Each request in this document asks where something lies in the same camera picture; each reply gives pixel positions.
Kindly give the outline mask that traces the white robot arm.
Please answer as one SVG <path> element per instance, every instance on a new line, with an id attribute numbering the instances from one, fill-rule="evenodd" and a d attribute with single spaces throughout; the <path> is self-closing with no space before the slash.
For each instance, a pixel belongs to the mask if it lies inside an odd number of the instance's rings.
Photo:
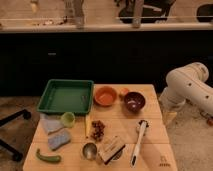
<path id="1" fill-rule="evenodd" d="M 166 110 L 177 111 L 189 100 L 213 116 L 213 87 L 206 84 L 208 77 L 208 68 L 200 62 L 173 69 L 166 75 L 167 86 L 159 101 Z"/>

